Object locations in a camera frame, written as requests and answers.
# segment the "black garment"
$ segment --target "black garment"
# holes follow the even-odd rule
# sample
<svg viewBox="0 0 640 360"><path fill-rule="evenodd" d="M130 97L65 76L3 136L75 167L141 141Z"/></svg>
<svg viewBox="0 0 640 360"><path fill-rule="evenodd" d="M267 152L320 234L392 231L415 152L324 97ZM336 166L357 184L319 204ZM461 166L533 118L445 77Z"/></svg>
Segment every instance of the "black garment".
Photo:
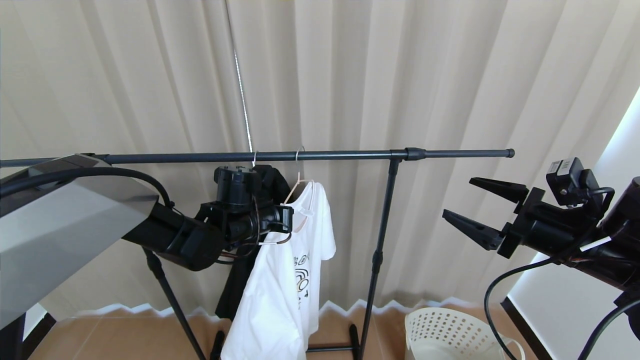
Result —
<svg viewBox="0 0 640 360"><path fill-rule="evenodd" d="M256 165L253 169L257 171L262 178L262 189L260 190L261 194L259 197L273 199L275 204L283 203L291 191L291 188L278 169L271 165ZM261 236L260 241L263 241L265 237L266 235ZM225 289L222 291L218 306L216 307L216 315L218 315L218 317L233 320L236 316L244 287L249 279L251 270L253 270L255 258L258 256L260 248L261 247L258 247L257 251L254 251L253 254L244 261L240 261L231 266L231 272L227 278ZM244 246L238 248L236 254L243 256L247 255L249 251L251 251L251 247Z"/></svg>

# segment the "white plastic basket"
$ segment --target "white plastic basket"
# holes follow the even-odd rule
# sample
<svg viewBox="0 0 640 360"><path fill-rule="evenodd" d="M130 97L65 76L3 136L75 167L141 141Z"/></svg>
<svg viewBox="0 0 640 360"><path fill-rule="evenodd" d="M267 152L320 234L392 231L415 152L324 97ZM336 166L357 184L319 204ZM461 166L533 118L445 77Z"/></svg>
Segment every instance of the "white plastic basket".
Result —
<svg viewBox="0 0 640 360"><path fill-rule="evenodd" d="M404 318L407 360L504 360L504 352L491 328L480 319L460 311L426 307ZM520 359L524 349L500 335L505 344L516 343Z"/></svg>

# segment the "clothes rack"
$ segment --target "clothes rack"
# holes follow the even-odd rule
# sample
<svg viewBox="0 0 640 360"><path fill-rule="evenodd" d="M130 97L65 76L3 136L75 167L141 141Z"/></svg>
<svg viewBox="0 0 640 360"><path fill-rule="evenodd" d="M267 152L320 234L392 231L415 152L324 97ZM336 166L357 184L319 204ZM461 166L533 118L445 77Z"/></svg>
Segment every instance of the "clothes rack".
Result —
<svg viewBox="0 0 640 360"><path fill-rule="evenodd" d="M133 163L226 163L226 162L242 162L242 161L295 161L296 151L284 152L219 152L219 153L190 153L190 154L124 154L124 155L96 155L106 163L116 164L133 164ZM382 214L380 219L380 228L378 231L378 242L372 257L371 281L369 283L369 293L367 295L367 307L365 310L364 323L362 326L362 337L358 339L358 329L356 325L349 326L350 345L346 346L323 346L310 347L307 352L325 352L325 351L347 351L350 350L354 360L362 360L364 356L365 345L367 343L367 335L369 333L369 324L371 322L371 312L373 309L373 300L376 294L376 286L378 284L378 274L380 266L383 262L383 247L385 244L385 234L391 210L391 200L393 197L394 186L396 184L396 175L400 162L417 161L426 158L512 158L515 155L513 149L504 150L425 150L415 147L407 147L405 149L391 149L381 151L305 151L298 154L300 161L309 160L389 160L389 169L387 176L387 186L385 190L385 198L382 206ZM20 160L1 160L0 167L28 167L44 161L53 160L54 158L38 158L38 159L20 159ZM159 274L162 270L158 270L158 262L154 261L155 254L145 251L147 254L149 268L156 274L161 282L164 294L170 300L170 304L174 313L180 320L180 324L185 334L189 338L191 344L196 351L200 360L205 360L202 349L197 340L193 336L193 331L184 318L184 313L180 305L173 296L168 282L164 276ZM224 335L218 333L214 348L211 352L211 359L217 358L220 354Z"/></svg>

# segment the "curtain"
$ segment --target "curtain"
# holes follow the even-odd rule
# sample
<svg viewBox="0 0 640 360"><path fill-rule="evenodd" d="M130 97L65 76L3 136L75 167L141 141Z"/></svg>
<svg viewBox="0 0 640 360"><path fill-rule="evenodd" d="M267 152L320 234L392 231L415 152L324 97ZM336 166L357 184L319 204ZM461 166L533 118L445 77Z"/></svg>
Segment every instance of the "curtain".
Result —
<svg viewBox="0 0 640 360"><path fill-rule="evenodd" d="M640 86L635 0L0 3L0 26L3 159L247 151L247 126L255 151L514 148L513 159L400 164L377 306L477 302L496 276L528 263L527 249L511 259L484 251L442 210L501 228L513 205L468 179L545 188L554 160L593 166ZM295 178L295 163L272 165ZM214 198L216 166L136 168L194 215ZM332 209L337 252L323 265L323 302L366 299L387 166L300 164ZM228 268L165 268L186 311L213 314ZM64 317L116 302L168 305L142 251L124 241L42 304Z"/></svg>

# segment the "tiled floor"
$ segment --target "tiled floor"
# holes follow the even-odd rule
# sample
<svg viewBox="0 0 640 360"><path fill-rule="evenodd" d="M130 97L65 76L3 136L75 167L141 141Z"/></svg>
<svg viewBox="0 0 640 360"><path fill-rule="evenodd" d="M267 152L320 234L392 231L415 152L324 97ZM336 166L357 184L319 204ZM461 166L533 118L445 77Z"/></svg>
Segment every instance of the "tiled floor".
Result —
<svg viewBox="0 0 640 360"><path fill-rule="evenodd" d="M484 319L481 308L449 308L464 311ZM527 359L536 359L524 339L500 307L494 314L496 326L504 335L518 340L527 351ZM366 360L404 359L404 316L400 310L386 308L374 314L365 350ZM348 317L328 309L320 317L320 328L311 336L311 345L348 345L349 324L362 328L364 308L350 312ZM218 329L228 331L230 321L214 321L207 316L190 316L200 346L208 356ZM308 354L310 360L352 359L349 352ZM41 359L196 359L189 341L174 316L158 317L153 311L131 314L116 310L104 316L70 318L58 322L30 357Z"/></svg>

